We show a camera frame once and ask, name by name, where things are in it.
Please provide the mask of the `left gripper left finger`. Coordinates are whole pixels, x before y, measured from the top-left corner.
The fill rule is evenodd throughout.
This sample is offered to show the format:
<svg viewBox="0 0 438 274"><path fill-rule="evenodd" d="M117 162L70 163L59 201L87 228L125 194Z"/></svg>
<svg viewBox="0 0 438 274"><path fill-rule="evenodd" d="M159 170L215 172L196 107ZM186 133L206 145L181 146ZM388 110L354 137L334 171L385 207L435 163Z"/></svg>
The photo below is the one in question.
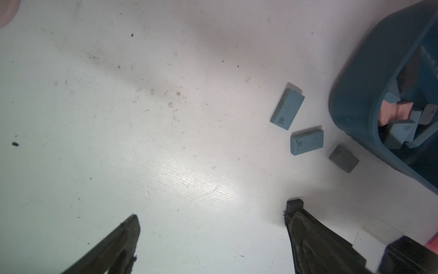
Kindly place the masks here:
<svg viewBox="0 0 438 274"><path fill-rule="evenodd" d="M64 273L130 274L139 235L139 219L132 214Z"/></svg>

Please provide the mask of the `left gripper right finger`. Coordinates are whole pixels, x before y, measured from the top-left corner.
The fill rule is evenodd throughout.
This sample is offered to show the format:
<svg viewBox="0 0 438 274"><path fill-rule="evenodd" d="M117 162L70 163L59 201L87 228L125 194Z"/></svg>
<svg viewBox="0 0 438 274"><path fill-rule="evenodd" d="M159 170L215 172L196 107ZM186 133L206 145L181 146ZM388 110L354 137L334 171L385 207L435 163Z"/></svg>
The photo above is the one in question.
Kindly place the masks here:
<svg viewBox="0 0 438 274"><path fill-rule="evenodd" d="M365 258L352 244L305 210L285 212L285 226L297 274L368 274Z"/></svg>

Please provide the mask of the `grey eraser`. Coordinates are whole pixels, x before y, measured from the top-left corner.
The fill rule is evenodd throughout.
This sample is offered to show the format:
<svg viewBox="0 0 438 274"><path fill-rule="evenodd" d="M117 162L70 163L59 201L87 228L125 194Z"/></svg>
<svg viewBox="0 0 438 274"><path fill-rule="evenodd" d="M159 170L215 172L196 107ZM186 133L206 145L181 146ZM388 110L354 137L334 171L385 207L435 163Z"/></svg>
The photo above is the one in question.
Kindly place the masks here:
<svg viewBox="0 0 438 274"><path fill-rule="evenodd" d="M359 159L342 145L337 145L329 156L329 159L348 174L351 173L359 163Z"/></svg>

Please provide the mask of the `blue eraser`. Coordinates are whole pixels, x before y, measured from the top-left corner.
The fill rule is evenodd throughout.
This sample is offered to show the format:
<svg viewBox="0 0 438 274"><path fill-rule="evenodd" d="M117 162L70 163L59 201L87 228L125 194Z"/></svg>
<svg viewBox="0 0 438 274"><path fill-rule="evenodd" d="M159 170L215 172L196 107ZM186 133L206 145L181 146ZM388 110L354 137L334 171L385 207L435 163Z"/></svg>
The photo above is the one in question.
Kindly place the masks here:
<svg viewBox="0 0 438 274"><path fill-rule="evenodd" d="M285 89L270 122L282 129L289 130L305 97L293 90Z"/></svg>
<svg viewBox="0 0 438 274"><path fill-rule="evenodd" d="M324 132L315 129L301 134L294 134L290 137L290 151L297 156L323 147Z"/></svg>
<svg viewBox="0 0 438 274"><path fill-rule="evenodd" d="M408 120L391 121L386 128L383 144L389 150L398 150L407 140L409 134L413 131L416 123Z"/></svg>

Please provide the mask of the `black eraser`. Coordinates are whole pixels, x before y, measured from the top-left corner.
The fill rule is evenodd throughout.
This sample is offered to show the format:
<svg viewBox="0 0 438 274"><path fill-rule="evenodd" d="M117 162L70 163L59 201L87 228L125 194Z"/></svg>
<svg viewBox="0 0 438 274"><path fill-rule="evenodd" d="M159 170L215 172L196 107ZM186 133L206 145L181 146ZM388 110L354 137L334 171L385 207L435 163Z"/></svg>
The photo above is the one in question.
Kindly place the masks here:
<svg viewBox="0 0 438 274"><path fill-rule="evenodd" d="M288 215L294 215L296 212L303 210L304 202L302 199L291 199L286 203L285 213Z"/></svg>

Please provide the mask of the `pink eraser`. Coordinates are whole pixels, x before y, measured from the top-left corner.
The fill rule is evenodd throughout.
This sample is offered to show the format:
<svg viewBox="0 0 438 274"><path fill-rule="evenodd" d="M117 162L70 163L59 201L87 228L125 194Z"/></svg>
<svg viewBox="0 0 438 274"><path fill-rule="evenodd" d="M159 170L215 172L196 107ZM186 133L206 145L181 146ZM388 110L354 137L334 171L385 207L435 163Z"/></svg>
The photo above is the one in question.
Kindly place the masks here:
<svg viewBox="0 0 438 274"><path fill-rule="evenodd" d="M413 108L414 103L413 102L398 102L396 104L396 113L395 113L395 119L396 120L408 120L411 110Z"/></svg>
<svg viewBox="0 0 438 274"><path fill-rule="evenodd" d="M382 101L379 111L378 126L386 126L389 122L396 119L397 103Z"/></svg>

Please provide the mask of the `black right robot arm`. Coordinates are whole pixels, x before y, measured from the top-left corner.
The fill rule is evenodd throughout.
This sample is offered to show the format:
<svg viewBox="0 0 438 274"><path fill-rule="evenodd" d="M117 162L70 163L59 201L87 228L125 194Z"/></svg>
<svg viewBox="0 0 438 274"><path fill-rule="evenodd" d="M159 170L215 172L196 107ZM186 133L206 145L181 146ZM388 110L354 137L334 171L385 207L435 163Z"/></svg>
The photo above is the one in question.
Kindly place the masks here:
<svg viewBox="0 0 438 274"><path fill-rule="evenodd" d="M352 245L373 274L436 274L438 255L381 220L365 224Z"/></svg>

